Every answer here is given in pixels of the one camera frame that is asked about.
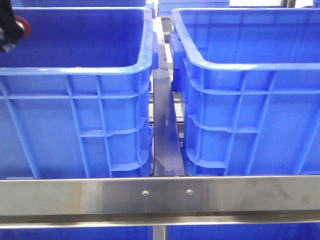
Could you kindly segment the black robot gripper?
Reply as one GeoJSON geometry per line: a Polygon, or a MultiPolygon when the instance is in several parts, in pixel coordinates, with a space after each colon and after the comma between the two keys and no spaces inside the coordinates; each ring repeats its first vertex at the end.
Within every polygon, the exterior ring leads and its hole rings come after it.
{"type": "Polygon", "coordinates": [[[24,36],[25,29],[15,18],[10,0],[0,1],[0,51],[8,52],[24,36]]]}

